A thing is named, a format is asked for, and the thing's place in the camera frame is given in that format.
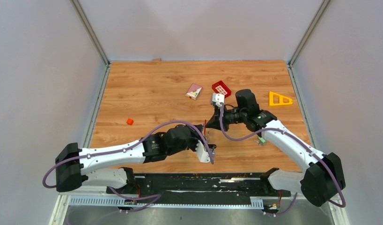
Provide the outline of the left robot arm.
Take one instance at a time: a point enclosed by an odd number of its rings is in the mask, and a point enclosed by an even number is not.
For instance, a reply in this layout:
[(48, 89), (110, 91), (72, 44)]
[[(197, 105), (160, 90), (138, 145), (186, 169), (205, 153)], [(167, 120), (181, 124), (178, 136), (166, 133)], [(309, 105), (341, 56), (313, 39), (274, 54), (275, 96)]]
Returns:
[(109, 186), (130, 194), (136, 189), (132, 169), (114, 166), (163, 161), (184, 150), (195, 152), (201, 163), (210, 163), (216, 145), (209, 143), (203, 130), (202, 125), (180, 124), (122, 145), (79, 148), (70, 143), (55, 159), (55, 188), (69, 192), (82, 186)]

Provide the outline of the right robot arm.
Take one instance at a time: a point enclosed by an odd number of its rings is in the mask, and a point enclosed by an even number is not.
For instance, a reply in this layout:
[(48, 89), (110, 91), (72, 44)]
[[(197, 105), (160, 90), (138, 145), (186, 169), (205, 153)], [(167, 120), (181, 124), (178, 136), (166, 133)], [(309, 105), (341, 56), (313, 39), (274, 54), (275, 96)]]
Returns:
[(333, 152), (325, 154), (294, 135), (275, 115), (260, 109), (250, 89), (236, 92), (236, 101), (236, 107), (227, 109), (225, 96), (213, 93), (211, 105), (214, 114), (206, 127), (220, 130), (232, 141), (259, 136), (284, 152), (301, 170), (287, 172), (273, 168), (267, 171), (260, 183), (263, 194), (271, 196), (278, 190), (301, 193), (317, 207), (326, 202), (335, 204), (332, 198), (338, 195), (341, 202), (336, 206), (346, 206), (342, 192), (346, 182), (338, 155)]

